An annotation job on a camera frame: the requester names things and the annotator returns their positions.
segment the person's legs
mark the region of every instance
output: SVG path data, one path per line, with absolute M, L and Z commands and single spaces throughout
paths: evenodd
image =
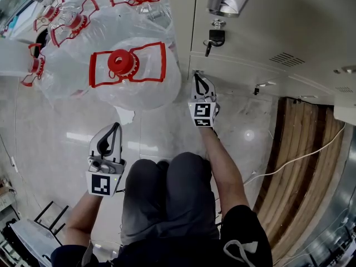
M 160 236 L 157 223 L 165 220 L 166 171 L 140 159 L 128 173 L 122 211 L 123 245 Z
M 166 181 L 167 221 L 160 224 L 162 237 L 219 238 L 210 179 L 210 163 L 199 155 L 185 152 L 172 160 Z

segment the red cap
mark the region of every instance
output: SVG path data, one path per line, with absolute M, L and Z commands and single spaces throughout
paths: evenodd
M 44 10 L 43 10 L 43 16 L 44 16 L 44 18 L 50 18 L 51 17 L 51 15 L 53 15 L 54 14 L 54 12 L 55 12 L 55 8 L 54 8 L 54 6 L 51 6 L 51 5 L 49 5 L 49 6 L 47 6 Z
M 134 67 L 134 64 L 135 57 L 125 50 L 112 52 L 107 60 L 109 69 L 118 75 L 130 73 Z
M 71 29 L 76 29 L 81 26 L 81 24 L 83 24 L 83 21 L 84 17 L 82 15 L 80 15 L 79 13 L 74 13 L 68 23 L 65 24 L 65 26 Z
M 39 70 L 39 66 L 41 64 L 41 61 L 38 58 L 34 58 L 31 60 L 28 64 L 28 71 L 30 73 L 35 73 Z

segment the marble floor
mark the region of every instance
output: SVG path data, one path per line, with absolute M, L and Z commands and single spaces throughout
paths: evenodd
M 276 98 L 224 86 L 216 91 L 221 111 L 215 130 L 244 181 L 252 173 L 264 173 L 274 133 Z M 174 103 L 150 112 L 135 112 L 133 121 L 123 125 L 122 157 L 127 166 L 119 189 L 125 187 L 130 166 L 140 158 L 169 160 L 184 151 L 205 156 L 199 132 L 190 118 L 189 96 L 190 85 L 184 84 Z M 22 217 L 34 219 L 53 200 L 56 205 L 45 214 L 44 222 L 51 222 L 69 205 L 63 217 L 66 220 L 86 191 L 91 137 L 116 121 L 120 122 L 116 109 L 98 100 L 93 92 L 80 100 L 57 101 L 52 107 L 36 88 L 19 86 L 14 77 L 0 77 L 0 134 L 20 171 L 15 172 L 0 146 L 0 173 L 16 190 L 16 209 Z M 251 206 L 261 182 L 260 177 L 245 188 Z M 212 189 L 216 193 L 214 181 Z M 120 243 L 123 196 L 119 193 L 102 202 L 92 235 L 94 242 L 109 246 Z M 216 209 L 220 210 L 218 201 Z

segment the wooden board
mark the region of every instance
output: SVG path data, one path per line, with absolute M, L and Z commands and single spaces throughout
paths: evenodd
M 317 127 L 317 118 L 318 107 L 316 105 L 305 103 L 303 128 L 301 132 L 297 157 L 312 152 L 315 130 Z M 300 190 L 303 183 L 303 179 L 305 178 L 309 159 L 310 156 L 294 162 L 291 179 L 288 183 L 288 187 L 286 188 L 284 198 L 276 211 L 276 215 L 278 216 L 276 216 L 274 221 L 271 223 L 271 230 L 269 230 L 268 233 L 270 245 L 272 248 L 284 234 L 295 216 L 295 212 L 293 212 L 293 206 L 295 204 L 298 191 Z
M 327 109 L 323 146 L 336 135 L 342 126 L 343 123 L 335 120 L 333 112 Z M 319 153 L 315 173 L 301 206 L 281 239 L 272 249 L 274 262 L 282 258 L 296 243 L 317 211 L 334 173 L 341 143 L 342 133 L 331 145 Z
M 291 143 L 289 146 L 289 152 L 288 152 L 288 157 L 287 161 L 293 160 L 297 157 L 297 152 L 298 152 L 298 147 L 299 147 L 299 142 L 300 142 L 300 137 L 301 137 L 301 131 L 302 131 L 302 124 L 303 124 L 303 115 L 304 115 L 304 102 L 302 103 L 296 103 L 296 112 L 294 116 L 294 123 L 293 123 L 293 133 L 291 137 Z M 290 178 L 292 175 L 292 170 L 295 165 L 295 162 L 292 162 L 288 165 L 286 165 L 283 168 L 283 171 L 279 171 L 278 174 L 275 174 L 274 177 L 277 177 L 277 175 L 280 178 L 280 182 L 277 188 L 277 191 L 275 193 L 275 196 L 273 198 L 273 201 L 270 205 L 270 208 L 268 212 L 266 213 L 264 223 L 265 223 L 265 231 L 267 234 L 267 237 L 269 238 L 269 233 L 273 227 L 271 225 L 271 222 L 274 222 L 275 219 L 279 217 L 279 213 L 277 213 L 277 209 L 280 208 L 281 201 L 285 195 L 285 190 L 287 188 L 288 183 L 290 183 Z
M 295 112 L 296 112 L 296 104 L 293 104 L 292 99 L 287 99 L 286 100 L 284 127 L 283 127 L 280 151 L 279 151 L 278 159 L 276 162 L 276 167 L 280 167 L 287 161 L 291 138 L 293 135 L 293 124 L 294 124 Z M 280 175 L 282 173 L 283 173 L 283 170 L 281 170 L 278 174 L 273 175 L 271 184 L 270 184 L 269 189 L 266 194 L 266 197 L 265 197 L 264 202 L 261 206 L 261 209 L 258 213 L 258 218 L 259 218 L 260 223 L 263 228 L 266 227 L 265 226 L 266 225 L 265 217 L 268 213 L 268 210 L 271 207 L 272 200 L 273 200 L 273 198 L 276 194 L 276 191 L 278 189 L 278 185 L 279 185 L 280 178 L 281 178 Z
M 276 127 L 275 127 L 275 131 L 274 131 L 274 138 L 273 138 L 273 143 L 272 143 L 272 148 L 271 148 L 271 154 L 269 156 L 269 160 L 268 160 L 268 164 L 267 164 L 267 168 L 266 168 L 266 174 L 272 173 L 273 171 L 275 171 L 275 168 L 276 168 L 277 158 L 279 155 L 281 141 L 282 141 L 282 133 L 283 133 L 283 126 L 284 126 L 284 119 L 285 119 L 285 110 L 286 110 L 286 99 L 287 98 L 280 98 L 278 101 Z M 272 176 L 263 178 L 261 189 L 258 194 L 255 206 L 253 208 L 253 210 L 256 214 L 259 213 L 259 211 L 263 205 L 263 202 L 266 198 L 272 178 L 273 178 Z

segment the person's arm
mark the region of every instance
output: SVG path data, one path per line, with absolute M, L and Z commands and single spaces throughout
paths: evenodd
M 222 217 L 237 205 L 249 206 L 238 167 L 211 128 L 199 128 L 220 197 Z
M 65 245 L 88 247 L 101 201 L 102 197 L 90 195 L 88 192 L 82 196 L 66 224 Z

